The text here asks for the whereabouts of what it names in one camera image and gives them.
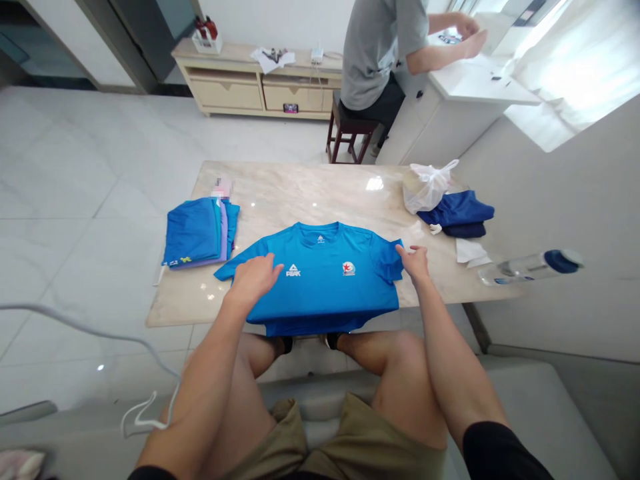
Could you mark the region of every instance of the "white tissue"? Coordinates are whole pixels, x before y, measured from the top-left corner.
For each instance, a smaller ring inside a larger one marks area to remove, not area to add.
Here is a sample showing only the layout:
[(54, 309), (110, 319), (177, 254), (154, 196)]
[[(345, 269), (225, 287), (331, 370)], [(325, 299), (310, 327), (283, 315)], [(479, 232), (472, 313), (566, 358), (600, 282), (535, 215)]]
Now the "white tissue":
[(270, 53), (269, 50), (262, 47), (256, 48), (256, 50), (254, 50), (251, 54), (251, 58), (256, 60), (260, 64), (260, 66), (262, 67), (262, 71), (265, 74), (276, 70), (276, 68), (282, 68), (289, 63), (295, 63), (294, 52), (286, 52), (284, 55), (282, 55), (282, 57), (280, 57), (280, 61), (278, 63), (268, 58), (263, 54), (263, 52)]
[(485, 263), (491, 263), (487, 251), (478, 242), (458, 239), (455, 240), (455, 248), (458, 256), (458, 263), (468, 263), (467, 268), (477, 267)]

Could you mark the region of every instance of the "red bottle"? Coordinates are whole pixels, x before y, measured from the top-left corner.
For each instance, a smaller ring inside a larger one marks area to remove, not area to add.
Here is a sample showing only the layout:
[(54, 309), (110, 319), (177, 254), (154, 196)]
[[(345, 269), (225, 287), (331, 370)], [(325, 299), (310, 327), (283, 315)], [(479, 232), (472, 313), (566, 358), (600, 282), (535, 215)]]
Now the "red bottle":
[(211, 17), (207, 15), (207, 21), (205, 22), (206, 28), (208, 28), (211, 38), (216, 40), (218, 38), (218, 29), (215, 27), (215, 23), (211, 20)]
[(200, 20), (200, 17), (198, 17), (198, 15), (195, 16), (195, 28), (198, 29), (198, 31), (200, 32), (200, 36), (206, 40), (207, 39), (207, 28), (205, 26), (204, 23), (202, 23), (202, 20)]

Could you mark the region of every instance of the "stack of folded shirts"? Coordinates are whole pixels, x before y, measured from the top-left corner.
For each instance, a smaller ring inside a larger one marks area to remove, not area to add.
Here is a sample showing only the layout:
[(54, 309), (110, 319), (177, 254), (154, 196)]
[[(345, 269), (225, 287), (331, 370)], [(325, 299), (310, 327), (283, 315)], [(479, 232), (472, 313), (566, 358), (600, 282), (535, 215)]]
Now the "stack of folded shirts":
[(164, 265), (180, 270), (228, 260), (240, 206), (228, 199), (186, 201), (167, 215)]
[(475, 198), (473, 190), (467, 190), (444, 195), (436, 208), (417, 214), (430, 225), (440, 225), (450, 237), (478, 238), (487, 234), (484, 221), (492, 219), (494, 212)]

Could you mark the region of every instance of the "gray t-shirt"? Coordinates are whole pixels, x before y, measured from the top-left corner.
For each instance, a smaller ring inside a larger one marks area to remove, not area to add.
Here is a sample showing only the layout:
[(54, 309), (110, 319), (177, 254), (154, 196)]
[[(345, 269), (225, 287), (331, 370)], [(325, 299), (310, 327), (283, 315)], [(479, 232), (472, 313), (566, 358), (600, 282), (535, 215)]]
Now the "gray t-shirt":
[(427, 45), (427, 0), (355, 0), (342, 67), (342, 103), (364, 110), (382, 94), (396, 55)]

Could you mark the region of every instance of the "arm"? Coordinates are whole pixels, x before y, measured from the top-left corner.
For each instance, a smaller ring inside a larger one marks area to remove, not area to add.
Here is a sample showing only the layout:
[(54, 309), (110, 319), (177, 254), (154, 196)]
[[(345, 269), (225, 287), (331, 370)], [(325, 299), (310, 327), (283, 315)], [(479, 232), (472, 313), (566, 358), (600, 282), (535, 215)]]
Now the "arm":
[(449, 432), (462, 451), (465, 432), (474, 423), (509, 424), (487, 373), (454, 325), (429, 276), (427, 249), (411, 248), (414, 252), (396, 246), (418, 293), (431, 384)]
[(475, 33), (455, 45), (427, 45), (407, 55), (407, 68), (412, 75), (440, 70), (462, 59), (474, 58), (487, 41), (487, 31)]
[(430, 13), (429, 34), (432, 35), (434, 33), (438, 33), (439, 31), (456, 26), (460, 20), (461, 15), (466, 17), (464, 13), (460, 12)]
[(193, 352), (166, 430), (150, 434), (136, 467), (153, 465), (180, 480), (198, 475), (211, 448), (229, 398), (233, 366), (247, 315), (271, 290), (284, 265), (273, 254), (238, 266), (235, 281), (207, 336)]
[(429, 15), (429, 34), (456, 27), (463, 41), (456, 45), (425, 45), (407, 54), (407, 68), (412, 75), (440, 70), (450, 63), (474, 58), (487, 41), (487, 32), (470, 16), (460, 12)]

